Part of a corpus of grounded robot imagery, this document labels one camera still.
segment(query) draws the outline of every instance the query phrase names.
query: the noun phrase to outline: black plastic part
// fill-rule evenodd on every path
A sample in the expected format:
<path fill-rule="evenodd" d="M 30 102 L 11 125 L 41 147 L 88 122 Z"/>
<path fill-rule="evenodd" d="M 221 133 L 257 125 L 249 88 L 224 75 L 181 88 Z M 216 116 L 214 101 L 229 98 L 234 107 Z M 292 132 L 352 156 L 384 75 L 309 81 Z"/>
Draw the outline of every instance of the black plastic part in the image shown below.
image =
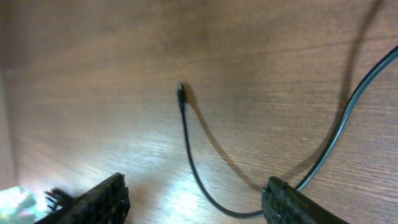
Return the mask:
<path fill-rule="evenodd" d="M 278 177 L 263 189 L 262 209 L 268 224 L 348 224 Z"/>
<path fill-rule="evenodd" d="M 129 191 L 124 176 L 119 173 L 104 180 L 72 203 L 68 195 L 57 192 L 54 196 L 65 198 L 66 206 L 36 224 L 122 224 L 130 209 Z"/>

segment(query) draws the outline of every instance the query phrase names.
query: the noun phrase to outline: wooden panel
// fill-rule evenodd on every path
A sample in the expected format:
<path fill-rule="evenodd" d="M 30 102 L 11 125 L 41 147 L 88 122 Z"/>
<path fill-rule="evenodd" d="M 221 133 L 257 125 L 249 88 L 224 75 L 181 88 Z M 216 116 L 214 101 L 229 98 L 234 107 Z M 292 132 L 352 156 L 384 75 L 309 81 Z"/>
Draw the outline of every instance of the wooden panel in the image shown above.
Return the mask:
<path fill-rule="evenodd" d="M 357 83 L 398 38 L 398 2 L 13 1 L 7 99 L 20 182 L 80 194 L 126 174 L 134 223 L 224 216 L 185 154 L 176 88 L 205 185 L 251 212 L 271 175 L 314 162 Z M 369 87 L 303 191 L 351 223 L 398 222 L 398 62 Z"/>

